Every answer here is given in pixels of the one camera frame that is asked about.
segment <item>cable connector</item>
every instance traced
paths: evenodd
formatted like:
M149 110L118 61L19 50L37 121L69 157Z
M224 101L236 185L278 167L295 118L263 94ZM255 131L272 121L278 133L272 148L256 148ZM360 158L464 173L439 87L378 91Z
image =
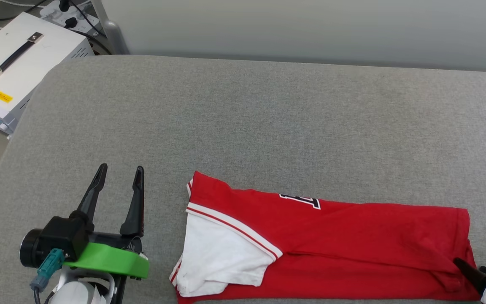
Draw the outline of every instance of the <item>cable connector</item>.
M42 262L37 269L37 276L29 284L31 289L38 290L39 293L42 293L48 285L48 281L50 281L52 275L61 268L64 261L65 254L63 250L57 248L52 249L50 254L48 254L44 262Z

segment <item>white box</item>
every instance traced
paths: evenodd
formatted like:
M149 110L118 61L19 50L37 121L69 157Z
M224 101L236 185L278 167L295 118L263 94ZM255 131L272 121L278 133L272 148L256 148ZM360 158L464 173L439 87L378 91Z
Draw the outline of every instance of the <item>white box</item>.
M36 32L43 37L0 74L0 130L7 134L14 133L48 71L64 60L94 55L86 37L23 12L0 30L0 65Z

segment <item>power strip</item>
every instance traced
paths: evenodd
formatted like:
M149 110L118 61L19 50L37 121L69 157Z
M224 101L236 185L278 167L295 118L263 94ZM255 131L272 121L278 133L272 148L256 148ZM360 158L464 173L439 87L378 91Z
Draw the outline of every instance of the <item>power strip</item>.
M91 5L90 3L88 4L78 4L78 7L81 9L81 11L84 11L84 8L87 7L87 5ZM53 2L50 2L45 8L40 10L40 17L41 19L44 19L46 21L49 21L51 23L61 25L62 27L65 27L65 21L67 19L75 17L76 20L78 21L78 24L72 28L72 30L75 31L80 31L82 33L87 33L91 36L97 36L99 33L97 33L96 30L94 30L87 21L85 21L84 16L76 10L74 6L70 6L68 11L61 11L59 9L59 0L55 0ZM93 17L86 12L84 12L85 15L87 16L87 19L97 28L100 30L100 20L97 19L96 17Z

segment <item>gray tablecloth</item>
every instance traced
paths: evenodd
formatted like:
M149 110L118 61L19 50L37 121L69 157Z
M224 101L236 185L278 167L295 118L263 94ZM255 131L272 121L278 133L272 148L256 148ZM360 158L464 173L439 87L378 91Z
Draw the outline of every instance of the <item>gray tablecloth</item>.
M154 56L61 64L0 164L0 303L33 302L22 237L68 216L102 162L97 231L118 231L135 168L146 173L150 277L129 281L128 304L176 302L167 277L183 248L195 170L234 188L464 207L486 265L486 73ZM250 302L360 301L233 303Z

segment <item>green bracket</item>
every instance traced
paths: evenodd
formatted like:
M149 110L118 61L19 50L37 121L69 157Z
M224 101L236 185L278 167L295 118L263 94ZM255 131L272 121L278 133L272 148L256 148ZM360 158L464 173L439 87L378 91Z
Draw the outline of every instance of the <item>green bracket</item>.
M143 279L149 271L149 261L139 254L97 243L87 244L78 261L63 264Z

